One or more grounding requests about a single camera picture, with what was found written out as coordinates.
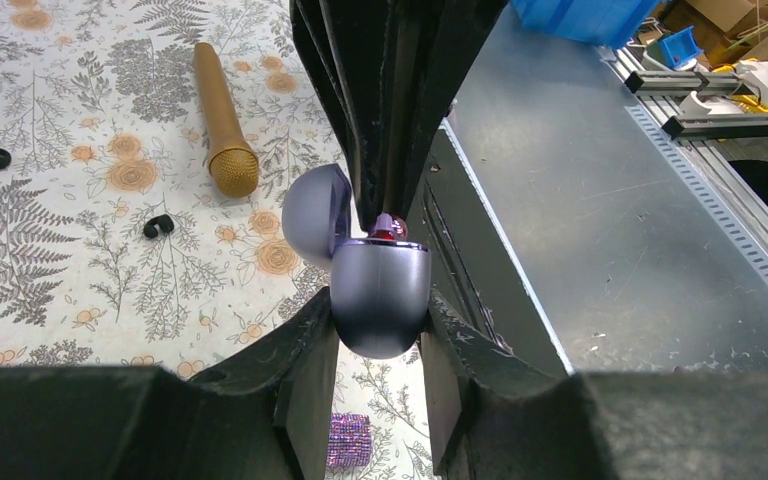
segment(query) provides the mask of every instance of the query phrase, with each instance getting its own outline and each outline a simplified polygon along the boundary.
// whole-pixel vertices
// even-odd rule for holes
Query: white edge strip
[[[549,335],[549,341],[551,341],[552,345],[555,346],[555,351],[557,352],[561,363],[564,365],[564,369],[568,374],[572,375],[575,373],[575,369],[573,368],[572,363],[570,363],[569,357],[567,356],[566,351],[564,351],[564,347],[561,345],[560,339],[558,339],[558,334],[555,333],[554,327],[552,327],[551,322],[549,322],[549,317],[546,315],[546,311],[543,310],[543,305],[537,298],[537,294],[534,292],[534,287],[531,285],[531,282],[525,275],[525,270],[523,270],[522,264],[519,262],[519,258],[517,258],[516,253],[514,252],[514,248],[511,245],[510,240],[508,240],[508,236],[505,234],[505,230],[502,228],[502,223],[499,221],[499,217],[496,216],[496,212],[493,211],[493,206],[490,205],[490,201],[487,199],[487,195],[484,193],[484,189],[481,188],[481,183],[478,181],[478,176],[475,174],[475,170],[472,169],[472,165],[469,163],[466,152],[464,152],[463,147],[461,147],[461,144],[458,141],[458,137],[455,135],[455,131],[449,124],[448,119],[443,119],[443,122],[440,124],[440,129],[446,132],[446,136],[449,137],[449,141],[452,142],[452,146],[455,148],[455,152],[458,154],[458,158],[460,159],[461,164],[463,164],[466,175],[469,177],[469,181],[472,183],[476,193],[478,193],[478,198],[481,200],[481,204],[484,205],[484,211],[487,212],[487,216],[490,217],[490,221],[493,223],[493,227],[496,229],[496,234],[499,235],[499,239],[502,241],[502,245],[505,246],[505,251],[508,253],[508,257],[511,259],[511,263],[514,265],[517,274],[519,274],[520,280],[522,280],[522,286],[525,288],[525,292],[531,299],[531,303],[534,304],[534,308],[537,310],[537,314],[540,315],[540,320],[543,322],[543,328]]]

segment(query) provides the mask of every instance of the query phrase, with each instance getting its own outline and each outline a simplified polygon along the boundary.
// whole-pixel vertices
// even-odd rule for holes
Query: microphone handle
[[[196,44],[193,67],[196,71],[196,84],[207,122],[211,155],[232,148],[251,150],[243,137],[219,56],[209,43]]]

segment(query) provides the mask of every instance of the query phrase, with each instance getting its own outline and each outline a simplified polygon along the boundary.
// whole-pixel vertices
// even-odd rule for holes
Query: tablecloth
[[[197,41],[219,53],[260,156],[246,199],[223,197],[205,167]],[[160,365],[186,379],[327,283],[281,233],[290,183],[343,164],[285,0],[0,0],[0,147],[0,366]],[[161,214],[174,232],[145,239]],[[327,478],[430,478],[415,348],[381,362],[341,347],[333,408],[371,417],[374,452]]]

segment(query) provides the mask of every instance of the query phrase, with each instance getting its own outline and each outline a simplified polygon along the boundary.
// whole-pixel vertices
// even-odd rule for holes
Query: microphone grille
[[[257,188],[258,161],[248,150],[233,148],[219,152],[208,168],[216,188],[229,197],[245,197]]]

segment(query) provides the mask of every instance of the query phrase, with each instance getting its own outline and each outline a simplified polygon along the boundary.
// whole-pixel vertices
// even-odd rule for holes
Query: earbud case lid
[[[331,270],[338,245],[351,234],[352,187],[336,164],[302,174],[287,190],[281,214],[284,238],[308,262]]]

